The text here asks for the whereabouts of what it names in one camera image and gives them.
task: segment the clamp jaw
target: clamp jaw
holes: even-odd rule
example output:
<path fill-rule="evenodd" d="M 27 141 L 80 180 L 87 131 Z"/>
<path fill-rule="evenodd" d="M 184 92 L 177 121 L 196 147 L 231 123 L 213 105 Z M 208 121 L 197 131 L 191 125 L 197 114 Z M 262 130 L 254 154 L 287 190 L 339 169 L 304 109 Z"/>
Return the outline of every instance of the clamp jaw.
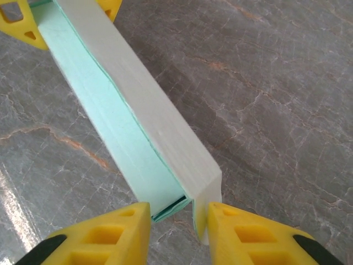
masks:
<path fill-rule="evenodd" d="M 96 0 L 112 22 L 114 22 L 121 1 L 122 0 Z M 34 47 L 47 50 L 48 46 L 38 30 L 30 9 L 31 7 L 47 2 L 50 2 L 50 0 L 35 2 L 33 4 L 28 4 L 27 0 L 0 0 L 0 31 Z M 1 5 L 10 3 L 18 4 L 18 7 L 22 12 L 22 19 L 11 21 L 7 18 Z"/>

